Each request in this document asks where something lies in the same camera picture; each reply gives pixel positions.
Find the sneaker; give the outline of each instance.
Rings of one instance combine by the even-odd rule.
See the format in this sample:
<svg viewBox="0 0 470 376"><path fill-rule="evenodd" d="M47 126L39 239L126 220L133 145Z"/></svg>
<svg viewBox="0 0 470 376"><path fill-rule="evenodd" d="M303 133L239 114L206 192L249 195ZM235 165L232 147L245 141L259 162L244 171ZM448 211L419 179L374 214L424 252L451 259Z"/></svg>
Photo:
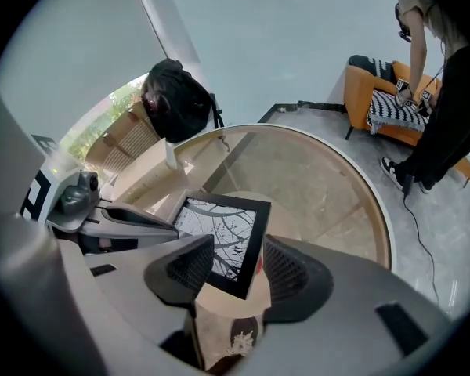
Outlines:
<svg viewBox="0 0 470 376"><path fill-rule="evenodd" d="M393 181L396 187L399 188L399 190L402 190L402 185L399 183L399 180L395 175L395 167L397 166L397 163L395 161L391 161L387 157L382 157L380 165L383 172Z"/></svg>
<svg viewBox="0 0 470 376"><path fill-rule="evenodd" d="M425 185L423 181L420 181L419 184L420 184L421 192L424 193L425 195L427 193L430 193L430 190L433 187L433 186Z"/></svg>

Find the black and white cushion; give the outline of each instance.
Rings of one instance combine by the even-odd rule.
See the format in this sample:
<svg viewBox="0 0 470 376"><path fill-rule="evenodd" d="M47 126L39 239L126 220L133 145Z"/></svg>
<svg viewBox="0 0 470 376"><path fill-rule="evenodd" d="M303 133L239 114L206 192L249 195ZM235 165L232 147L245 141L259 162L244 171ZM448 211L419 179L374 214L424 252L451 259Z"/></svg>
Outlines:
<svg viewBox="0 0 470 376"><path fill-rule="evenodd" d="M371 134L378 132L383 125L423 132L428 118L416 114L409 106L398 108L393 95L375 89L367 113L367 123L371 127Z"/></svg>
<svg viewBox="0 0 470 376"><path fill-rule="evenodd" d="M369 71L375 77L384 79L388 82L397 82L397 78L395 77L395 73L393 72L393 65L392 63L388 63L387 61L381 61L375 59L374 57L355 55L351 56L348 59L348 64L351 66L362 68L365 71Z"/></svg>

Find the black backpack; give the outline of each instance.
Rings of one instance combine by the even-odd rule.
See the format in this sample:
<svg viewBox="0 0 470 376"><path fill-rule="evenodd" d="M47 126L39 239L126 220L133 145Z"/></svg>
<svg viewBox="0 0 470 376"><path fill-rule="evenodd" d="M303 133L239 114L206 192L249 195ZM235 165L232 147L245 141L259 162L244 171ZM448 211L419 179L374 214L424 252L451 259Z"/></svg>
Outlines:
<svg viewBox="0 0 470 376"><path fill-rule="evenodd" d="M165 59L151 69L141 100L155 131L172 143L204 129L211 110L215 127L224 126L214 99L178 60Z"/></svg>

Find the black pants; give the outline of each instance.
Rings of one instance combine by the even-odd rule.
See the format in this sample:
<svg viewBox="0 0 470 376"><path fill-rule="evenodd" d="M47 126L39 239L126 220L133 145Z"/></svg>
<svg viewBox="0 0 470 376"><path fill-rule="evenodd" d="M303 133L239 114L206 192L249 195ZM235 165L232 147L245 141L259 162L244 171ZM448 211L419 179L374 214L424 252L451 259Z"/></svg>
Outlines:
<svg viewBox="0 0 470 376"><path fill-rule="evenodd" d="M447 61L436 109L413 153L396 166L397 179L409 174L432 187L469 152L470 46Z"/></svg>

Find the striped blanket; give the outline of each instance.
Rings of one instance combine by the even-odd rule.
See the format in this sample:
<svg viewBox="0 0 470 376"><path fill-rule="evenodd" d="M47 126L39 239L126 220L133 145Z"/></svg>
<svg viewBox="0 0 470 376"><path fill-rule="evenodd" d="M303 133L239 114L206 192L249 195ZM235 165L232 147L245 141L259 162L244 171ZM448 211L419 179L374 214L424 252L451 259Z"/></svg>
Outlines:
<svg viewBox="0 0 470 376"><path fill-rule="evenodd" d="M394 96L374 90L367 114L367 123L371 127L371 134L378 132L383 125L396 125L423 132L428 118L415 114L408 106L397 108Z"/></svg>

